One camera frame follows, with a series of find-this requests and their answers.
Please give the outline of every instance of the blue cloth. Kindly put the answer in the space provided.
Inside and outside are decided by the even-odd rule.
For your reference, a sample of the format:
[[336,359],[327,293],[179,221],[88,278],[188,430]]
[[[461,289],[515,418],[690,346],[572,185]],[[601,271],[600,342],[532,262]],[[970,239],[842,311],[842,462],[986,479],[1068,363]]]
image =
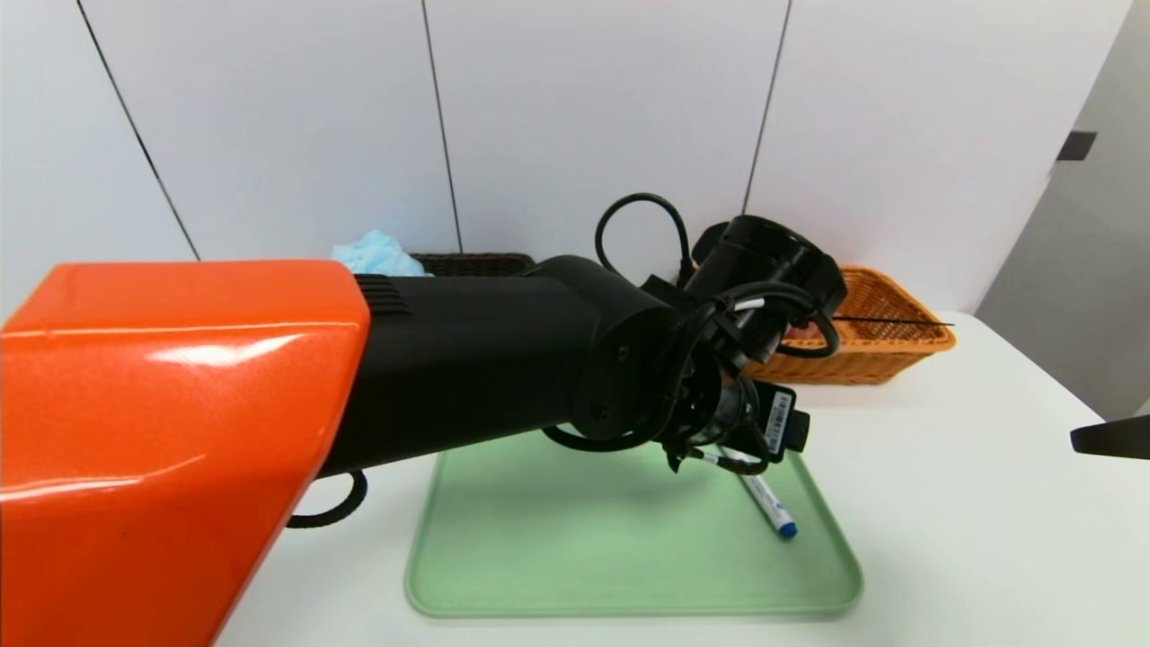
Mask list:
[[430,276],[420,261],[407,255],[399,240],[368,231],[350,245],[332,245],[331,259],[344,263],[355,274],[385,274],[388,276]]

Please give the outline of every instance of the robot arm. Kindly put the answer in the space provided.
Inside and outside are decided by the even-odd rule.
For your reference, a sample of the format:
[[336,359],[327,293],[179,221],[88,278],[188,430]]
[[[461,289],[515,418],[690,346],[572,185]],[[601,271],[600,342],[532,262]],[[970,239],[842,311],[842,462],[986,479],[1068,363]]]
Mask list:
[[754,216],[682,288],[575,256],[507,278],[57,267],[2,338],[0,641],[210,644],[314,478],[452,447],[543,429],[761,471],[805,417],[767,429],[787,392],[739,371],[808,319],[831,353],[844,294],[830,256]]

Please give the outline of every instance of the white table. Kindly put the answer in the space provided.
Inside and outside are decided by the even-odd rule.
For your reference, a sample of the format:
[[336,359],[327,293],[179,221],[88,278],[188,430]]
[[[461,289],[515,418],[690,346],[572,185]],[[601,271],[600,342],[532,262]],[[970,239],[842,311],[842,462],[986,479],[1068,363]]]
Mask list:
[[[981,322],[881,387],[802,387],[804,454],[866,576],[829,619],[437,621],[404,595],[434,457],[368,471],[348,519],[285,531],[218,645],[1150,645],[1150,463],[1076,455],[1098,417]],[[301,510],[338,501],[319,483]]]

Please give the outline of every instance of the black robot arm segment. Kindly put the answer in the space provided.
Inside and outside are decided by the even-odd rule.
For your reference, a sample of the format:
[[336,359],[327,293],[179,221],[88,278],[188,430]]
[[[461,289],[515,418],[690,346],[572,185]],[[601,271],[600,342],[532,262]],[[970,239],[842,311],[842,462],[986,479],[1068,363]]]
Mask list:
[[682,288],[577,256],[515,277],[356,278],[371,329],[320,477],[534,430],[591,452],[656,441],[676,471],[698,459],[761,472],[802,449],[807,418],[793,392],[739,373],[810,321],[827,345],[807,353],[834,353],[845,295],[834,259],[747,215]]
[[371,330],[321,477],[562,423],[589,439],[646,424],[678,315],[595,262],[356,278]]

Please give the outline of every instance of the orange wicker basket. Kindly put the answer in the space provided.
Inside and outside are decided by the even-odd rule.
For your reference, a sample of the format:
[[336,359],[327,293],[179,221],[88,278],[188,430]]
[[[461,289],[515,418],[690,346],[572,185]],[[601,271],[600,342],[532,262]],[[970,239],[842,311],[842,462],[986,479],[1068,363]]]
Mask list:
[[[843,265],[842,270],[848,291],[836,315],[941,323],[885,274],[858,265]],[[842,346],[833,357],[806,360],[776,353],[766,365],[749,364],[745,375],[769,383],[881,385],[923,359],[954,348],[956,344],[949,328],[921,323],[836,319],[835,330]],[[825,342],[820,336],[784,344],[818,348]]]

